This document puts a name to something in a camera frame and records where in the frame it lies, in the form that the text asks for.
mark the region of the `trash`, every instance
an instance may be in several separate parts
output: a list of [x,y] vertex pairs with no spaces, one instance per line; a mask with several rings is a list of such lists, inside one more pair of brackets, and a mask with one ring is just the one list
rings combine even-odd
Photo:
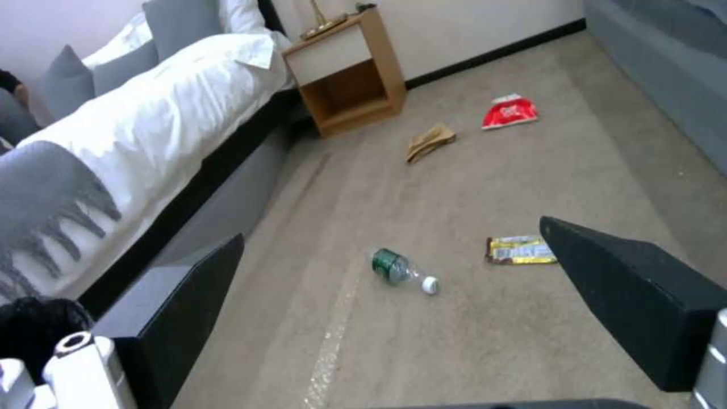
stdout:
[[482,129],[485,131],[538,120],[535,104],[518,94],[494,99],[492,103],[494,106],[482,120]]
[[439,280],[425,276],[409,259],[389,249],[374,250],[370,254],[371,268],[386,282],[399,285],[404,282],[417,282],[422,291],[434,295],[439,291]]
[[456,133],[450,130],[445,124],[438,122],[425,134],[419,135],[411,140],[406,150],[406,161],[409,164],[415,163],[440,146],[454,142],[456,138]]
[[541,236],[488,237],[485,258],[493,264],[558,262]]

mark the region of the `wooden nightstand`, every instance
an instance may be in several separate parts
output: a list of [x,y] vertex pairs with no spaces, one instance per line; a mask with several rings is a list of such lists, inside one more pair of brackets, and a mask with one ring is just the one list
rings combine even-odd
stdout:
[[406,88],[376,9],[283,53],[323,137],[401,112]]

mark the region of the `white duvet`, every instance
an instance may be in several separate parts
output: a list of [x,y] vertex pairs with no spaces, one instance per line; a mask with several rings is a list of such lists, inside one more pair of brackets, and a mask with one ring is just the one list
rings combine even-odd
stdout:
[[82,257],[75,262],[46,238],[63,271],[60,279],[23,254],[15,255],[16,267],[43,294],[83,293],[146,232],[202,160],[289,84],[282,41],[265,34],[208,37],[23,141],[47,140],[76,155],[104,183],[122,216],[114,222],[87,210],[106,231],[103,239],[62,221]]

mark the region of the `yellow wrapper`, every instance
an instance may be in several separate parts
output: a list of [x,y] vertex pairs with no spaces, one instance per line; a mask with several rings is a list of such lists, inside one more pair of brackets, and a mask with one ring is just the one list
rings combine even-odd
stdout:
[[485,258],[494,264],[552,264],[558,262],[541,236],[489,237]]

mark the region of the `person's hand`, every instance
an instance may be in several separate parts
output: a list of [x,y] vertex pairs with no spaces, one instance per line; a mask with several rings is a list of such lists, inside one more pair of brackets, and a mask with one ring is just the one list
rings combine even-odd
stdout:
[[15,95],[15,99],[19,100],[20,103],[25,107],[25,109],[28,109],[29,101],[30,101],[30,95],[28,94],[28,88],[25,87],[25,85],[20,84],[17,87],[15,87],[15,92],[13,92]]

